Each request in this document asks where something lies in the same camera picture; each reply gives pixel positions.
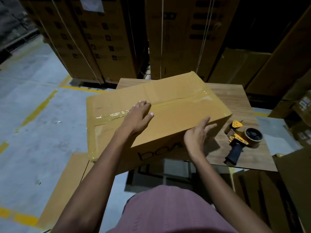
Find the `wooden table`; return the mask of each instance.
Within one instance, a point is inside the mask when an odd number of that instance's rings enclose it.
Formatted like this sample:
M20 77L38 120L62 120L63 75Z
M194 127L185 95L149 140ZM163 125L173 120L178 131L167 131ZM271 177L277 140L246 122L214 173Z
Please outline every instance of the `wooden table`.
M150 82L150 80L121 78L117 89L135 86L147 82ZM230 122L232 122L232 120L243 120L243 126L257 129L258 123L246 97L245 91L241 85L219 83L206 83L206 85L210 87L210 89L232 112L232 117L215 137L217 149L209 152L207 156L207 159L211 164L225 166L225 157L231 150L228 137L224 133L225 127ZM238 163L235 167L277 172L276 166L272 156L270 155L270 151L265 140L262 140L258 148L253 149L244 147L243 152L241 153Z

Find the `hand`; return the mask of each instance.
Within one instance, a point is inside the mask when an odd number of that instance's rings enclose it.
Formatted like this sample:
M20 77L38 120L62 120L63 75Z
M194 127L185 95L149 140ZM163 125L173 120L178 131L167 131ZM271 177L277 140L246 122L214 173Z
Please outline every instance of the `hand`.
M147 114L150 107L150 102L147 103L146 100L138 101L137 104L129 110L119 130L128 135L133 135L145 130L154 116L153 113Z
M184 142L192 160L198 158L198 156L204 156L203 144L206 134L217 126L217 124L207 125L210 118L209 116L206 117L196 127L186 131L184 135Z

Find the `gray floor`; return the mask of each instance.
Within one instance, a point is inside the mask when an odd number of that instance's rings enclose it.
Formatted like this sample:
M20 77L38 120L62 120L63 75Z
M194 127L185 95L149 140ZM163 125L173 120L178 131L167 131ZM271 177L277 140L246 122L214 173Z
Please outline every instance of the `gray floor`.
M96 93L58 87L68 72L42 38L17 50L0 69L0 144L9 143L0 154L0 212L6 208L40 217L70 155L87 152L86 97ZM34 120L21 126L55 90ZM300 149L283 120L261 116L257 120L272 155ZM134 194L124 191L126 178L127 173L115 178L101 232L116 225ZM42 230L5 219L0 213L0 232Z

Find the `black handle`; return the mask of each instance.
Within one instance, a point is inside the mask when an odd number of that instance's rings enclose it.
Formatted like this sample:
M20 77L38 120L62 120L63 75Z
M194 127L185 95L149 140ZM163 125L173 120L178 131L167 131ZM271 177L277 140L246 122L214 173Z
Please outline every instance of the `black handle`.
M244 146L239 142L234 142L233 144L231 144L231 146L232 149L228 154L228 156L226 157L226 161L229 161L235 166L236 163L238 162L239 156Z

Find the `forearm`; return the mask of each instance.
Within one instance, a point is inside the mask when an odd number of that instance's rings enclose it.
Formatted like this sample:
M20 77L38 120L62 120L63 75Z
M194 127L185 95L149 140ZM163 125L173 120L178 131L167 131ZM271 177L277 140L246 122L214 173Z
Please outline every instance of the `forearm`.
M110 143L80 183L53 231L93 232L101 222L122 149L128 134L115 133Z
M236 195L213 169L204 155L197 156L194 164L208 190L217 211L239 233L272 232L270 228Z

